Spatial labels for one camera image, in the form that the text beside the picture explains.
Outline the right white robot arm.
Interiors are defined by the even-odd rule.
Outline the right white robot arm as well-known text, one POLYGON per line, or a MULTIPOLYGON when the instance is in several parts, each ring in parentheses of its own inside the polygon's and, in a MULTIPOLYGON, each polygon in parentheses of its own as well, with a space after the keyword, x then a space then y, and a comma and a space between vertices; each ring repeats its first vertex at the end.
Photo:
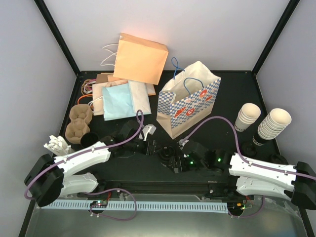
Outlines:
POLYGON ((211 199, 270 196, 288 200, 299 208, 315 210, 316 174, 307 163, 278 164, 245 157, 240 151, 237 133, 233 134, 235 153, 210 150, 188 136, 181 139, 181 171, 195 167, 218 175, 220 179, 209 184, 211 199))

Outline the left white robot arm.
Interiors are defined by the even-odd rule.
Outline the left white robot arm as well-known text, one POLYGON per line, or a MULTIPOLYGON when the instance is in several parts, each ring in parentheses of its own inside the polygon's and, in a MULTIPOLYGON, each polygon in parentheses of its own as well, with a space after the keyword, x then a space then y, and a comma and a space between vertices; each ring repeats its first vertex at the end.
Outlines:
POLYGON ((101 197, 106 191, 105 183, 92 173, 80 172, 111 158, 129 158, 136 153, 150 156, 155 142, 149 139, 156 127, 144 125, 144 115, 137 111, 137 120, 128 121, 122 129, 111 136, 97 140, 92 145, 67 155, 41 156, 26 176, 25 199, 34 200, 44 207, 59 197, 77 193, 101 197))

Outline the blue checkered paper bag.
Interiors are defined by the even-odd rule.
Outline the blue checkered paper bag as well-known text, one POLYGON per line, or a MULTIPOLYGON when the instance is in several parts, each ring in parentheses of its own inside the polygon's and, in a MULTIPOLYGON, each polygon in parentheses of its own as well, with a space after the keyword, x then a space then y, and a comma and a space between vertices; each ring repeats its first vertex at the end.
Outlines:
POLYGON ((203 118, 211 114, 221 83, 201 61, 186 68, 175 67, 170 79, 158 95, 157 122, 175 139, 203 118))

